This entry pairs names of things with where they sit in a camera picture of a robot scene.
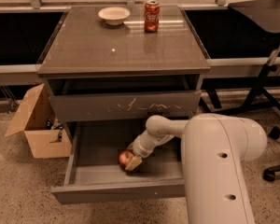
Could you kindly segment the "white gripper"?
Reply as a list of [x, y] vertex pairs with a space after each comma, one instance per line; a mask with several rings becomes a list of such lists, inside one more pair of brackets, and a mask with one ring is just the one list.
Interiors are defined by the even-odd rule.
[[153, 152], [154, 148], [155, 144], [151, 140], [137, 137], [127, 146], [127, 149], [132, 150], [135, 156], [126, 157], [125, 170], [127, 172], [135, 170], [142, 163], [142, 158], [147, 158]]

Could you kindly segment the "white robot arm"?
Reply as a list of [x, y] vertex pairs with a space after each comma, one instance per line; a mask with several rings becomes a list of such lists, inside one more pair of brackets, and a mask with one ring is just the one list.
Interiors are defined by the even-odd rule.
[[267, 134], [252, 119], [204, 113], [189, 120], [152, 116], [120, 163], [127, 172], [156, 147], [181, 139], [189, 224], [255, 224], [241, 163], [259, 158]]

